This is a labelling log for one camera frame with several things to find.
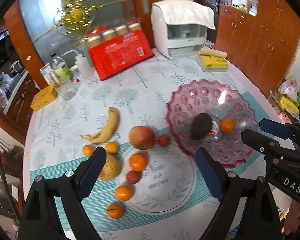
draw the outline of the beige roll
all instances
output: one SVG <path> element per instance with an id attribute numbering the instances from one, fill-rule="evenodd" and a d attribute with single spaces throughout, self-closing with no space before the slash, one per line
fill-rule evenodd
<path id="1" fill-rule="evenodd" d="M 209 49 L 209 48 L 201 48 L 199 54 L 201 55 L 213 55 L 216 57 L 227 57 L 228 54 L 226 52 L 216 50 L 216 49 Z"/>
<path id="2" fill-rule="evenodd" d="M 109 41 L 117 36 L 114 29 L 107 30 L 102 35 L 105 41 Z"/>
<path id="3" fill-rule="evenodd" d="M 117 33 L 118 36 L 120 35 L 124 35 L 126 33 L 129 32 L 128 28 L 126 27 L 126 25 L 121 25 L 121 26 L 118 26 L 114 29 Z"/>
<path id="4" fill-rule="evenodd" d="M 132 31 L 135 31 L 135 30 L 139 30 L 141 29 L 141 26 L 139 23 L 133 23 L 133 24 L 130 24 L 129 25 L 129 30 L 132 32 Z"/>
<path id="5" fill-rule="evenodd" d="M 100 35 L 96 35 L 96 36 L 90 37 L 88 39 L 88 44 L 89 44 L 90 48 L 93 48 L 93 47 L 99 45 L 100 43 L 102 43 Z"/>

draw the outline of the screw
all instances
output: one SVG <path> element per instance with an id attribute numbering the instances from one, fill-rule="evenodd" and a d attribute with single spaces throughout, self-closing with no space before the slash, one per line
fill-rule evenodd
<path id="1" fill-rule="evenodd" d="M 41 175 L 38 175 L 38 176 L 36 176 L 36 177 L 34 178 L 34 180 L 35 180 L 36 182 L 39 182 L 40 180 L 42 180 L 42 176 L 41 176 Z"/>
<path id="2" fill-rule="evenodd" d="M 233 171 L 229 171 L 227 175 L 229 178 L 235 178 L 237 176 L 237 174 L 235 174 Z"/>
<path id="3" fill-rule="evenodd" d="M 273 159 L 273 160 L 272 160 L 272 163 L 273 163 L 273 164 L 279 164 L 279 160 L 278 160 L 278 159 Z"/>
<path id="4" fill-rule="evenodd" d="M 260 176 L 260 177 L 259 177 L 259 181 L 263 183 L 263 182 L 266 182 L 266 179 L 265 179 L 265 177 Z"/>
<path id="5" fill-rule="evenodd" d="M 74 171 L 66 171 L 66 177 L 71 177 L 74 174 Z"/>

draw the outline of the red apple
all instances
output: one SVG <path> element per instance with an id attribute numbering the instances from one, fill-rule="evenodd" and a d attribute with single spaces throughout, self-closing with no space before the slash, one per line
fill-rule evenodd
<path id="1" fill-rule="evenodd" d="M 158 144 L 163 148 L 168 147 L 168 145 L 170 144 L 169 135 L 167 135 L 167 134 L 160 135 L 158 137 Z"/>
<path id="2" fill-rule="evenodd" d="M 129 141 L 137 149 L 148 150 L 155 144 L 155 135 L 150 127 L 135 126 L 129 131 Z"/>
<path id="3" fill-rule="evenodd" d="M 141 172 L 140 171 L 129 171 L 126 175 L 127 182 L 130 184 L 136 184 L 141 180 Z"/>

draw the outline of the barcode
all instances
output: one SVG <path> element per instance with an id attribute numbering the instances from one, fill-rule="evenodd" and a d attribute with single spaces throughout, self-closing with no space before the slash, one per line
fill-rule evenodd
<path id="1" fill-rule="evenodd" d="M 137 51 L 138 51 L 139 56 L 144 56 L 145 55 L 145 53 L 143 52 L 142 47 L 137 48 Z"/>

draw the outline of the orange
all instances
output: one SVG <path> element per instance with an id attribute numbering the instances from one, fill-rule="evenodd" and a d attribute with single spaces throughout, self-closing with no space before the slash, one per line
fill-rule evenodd
<path id="1" fill-rule="evenodd" d="M 129 165 L 134 171 L 143 171 L 148 165 L 147 156 L 142 153 L 135 153 L 129 158 Z"/>
<path id="2" fill-rule="evenodd" d="M 112 219 L 119 219 L 123 216 L 124 210 L 122 206 L 117 204 L 112 204 L 106 209 L 107 215 Z"/>
<path id="3" fill-rule="evenodd" d="M 225 118 L 221 121 L 220 128 L 224 133 L 232 133 L 234 131 L 234 122 L 230 118 Z"/>
<path id="4" fill-rule="evenodd" d="M 118 152 L 118 145 L 115 142 L 108 142 L 105 149 L 107 153 L 115 154 Z"/>
<path id="5" fill-rule="evenodd" d="M 82 147 L 82 152 L 86 156 L 91 156 L 94 152 L 94 148 L 91 145 L 85 145 Z"/>
<path id="6" fill-rule="evenodd" d="M 128 186 L 119 186 L 115 189 L 114 195 L 117 199 L 127 201 L 133 196 L 133 191 Z"/>

